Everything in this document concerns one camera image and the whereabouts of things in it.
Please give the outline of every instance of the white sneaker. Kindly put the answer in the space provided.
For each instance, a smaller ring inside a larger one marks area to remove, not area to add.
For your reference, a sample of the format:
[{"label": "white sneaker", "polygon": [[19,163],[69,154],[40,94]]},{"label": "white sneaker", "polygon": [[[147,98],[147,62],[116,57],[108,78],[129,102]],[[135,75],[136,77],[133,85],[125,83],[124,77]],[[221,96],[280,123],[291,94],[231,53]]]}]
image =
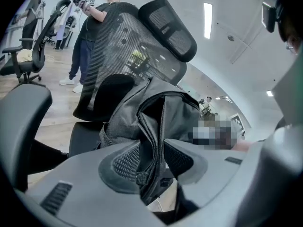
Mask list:
[{"label": "white sneaker", "polygon": [[83,85],[81,83],[78,83],[77,86],[73,89],[74,93],[80,93],[82,92]]},{"label": "white sneaker", "polygon": [[64,86],[64,85],[73,85],[73,84],[75,84],[75,81],[74,81],[74,79],[70,80],[69,78],[65,78],[65,79],[59,81],[59,84],[62,85],[62,86]]}]

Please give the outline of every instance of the gray backpack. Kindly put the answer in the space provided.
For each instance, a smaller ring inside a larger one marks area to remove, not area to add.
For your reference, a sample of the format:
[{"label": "gray backpack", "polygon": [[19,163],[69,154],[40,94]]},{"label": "gray backpack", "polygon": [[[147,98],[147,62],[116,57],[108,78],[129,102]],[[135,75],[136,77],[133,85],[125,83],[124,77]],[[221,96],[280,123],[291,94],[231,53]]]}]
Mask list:
[{"label": "gray backpack", "polygon": [[199,104],[190,95],[156,77],[147,78],[124,97],[103,126],[100,145],[140,141],[136,183],[148,204],[158,195],[155,189],[166,170],[164,139],[192,142],[198,120]]}]

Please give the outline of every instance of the ceiling light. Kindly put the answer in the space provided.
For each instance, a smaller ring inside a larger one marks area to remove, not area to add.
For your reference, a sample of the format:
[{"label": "ceiling light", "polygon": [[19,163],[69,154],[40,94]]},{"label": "ceiling light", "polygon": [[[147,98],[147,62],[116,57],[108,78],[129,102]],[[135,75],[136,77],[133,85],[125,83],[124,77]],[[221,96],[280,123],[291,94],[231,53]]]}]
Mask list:
[{"label": "ceiling light", "polygon": [[268,96],[274,96],[271,91],[267,91],[266,93],[267,93]]},{"label": "ceiling light", "polygon": [[204,3],[204,37],[210,39],[210,33],[212,30],[212,18],[213,18],[213,6],[208,3]]}]

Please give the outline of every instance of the chair armrest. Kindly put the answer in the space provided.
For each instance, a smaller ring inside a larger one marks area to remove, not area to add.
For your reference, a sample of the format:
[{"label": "chair armrest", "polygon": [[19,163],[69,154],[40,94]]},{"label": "chair armrest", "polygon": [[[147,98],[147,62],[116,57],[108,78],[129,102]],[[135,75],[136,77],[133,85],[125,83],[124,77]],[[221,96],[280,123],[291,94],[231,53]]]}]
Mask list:
[{"label": "chair armrest", "polygon": [[24,84],[0,100],[0,162],[14,188],[27,189],[28,156],[38,127],[52,104],[44,87]]},{"label": "chair armrest", "polygon": [[34,39],[31,39],[31,38],[21,38],[21,39],[19,39],[19,41],[32,42],[32,41],[34,41]]},{"label": "chair armrest", "polygon": [[10,48],[5,48],[2,53],[16,53],[18,51],[21,51],[23,49],[22,46],[17,46],[17,47],[10,47]]}]

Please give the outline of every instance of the person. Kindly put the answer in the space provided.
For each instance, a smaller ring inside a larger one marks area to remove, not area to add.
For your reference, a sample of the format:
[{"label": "person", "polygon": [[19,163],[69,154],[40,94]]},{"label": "person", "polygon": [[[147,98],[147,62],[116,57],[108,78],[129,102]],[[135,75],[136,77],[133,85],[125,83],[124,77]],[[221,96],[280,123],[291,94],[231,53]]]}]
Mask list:
[{"label": "person", "polygon": [[88,5],[87,3],[79,5],[79,7],[82,7],[83,13],[85,13],[88,18],[83,23],[73,50],[72,65],[71,71],[69,72],[69,77],[61,80],[59,82],[60,85],[64,86],[75,84],[74,77],[80,68],[80,83],[78,83],[78,85],[73,89],[73,92],[82,92],[86,72],[90,63],[90,55],[94,48],[94,42],[98,36],[100,26],[102,25],[102,22],[111,6],[119,1],[120,0],[107,0],[107,3],[96,8]]},{"label": "person", "polygon": [[281,40],[286,43],[288,50],[297,55],[302,44],[302,39],[279,0],[276,2],[276,17]]},{"label": "person", "polygon": [[[40,3],[41,0],[30,0],[27,8],[25,9],[25,12],[16,18],[16,21],[18,22],[19,20],[26,17],[22,30],[22,38],[32,39],[34,37],[36,25],[38,22],[38,19],[36,18],[34,12],[37,11],[37,8],[39,7]],[[33,47],[33,41],[22,41],[21,45],[23,49],[31,50]]]},{"label": "person", "polygon": [[70,29],[68,35],[63,40],[57,40],[55,50],[59,50],[59,48],[61,50],[64,49],[65,43],[71,34],[71,30],[76,27],[77,22],[79,20],[79,16],[78,16],[79,11],[80,11],[80,8],[76,8],[75,11],[67,19],[66,25],[69,25],[69,19],[71,19],[71,18],[73,19],[72,24],[69,25],[71,27],[71,29]]},{"label": "person", "polygon": [[202,104],[203,108],[208,108],[211,101],[212,101],[212,97],[207,97],[206,103]]}]

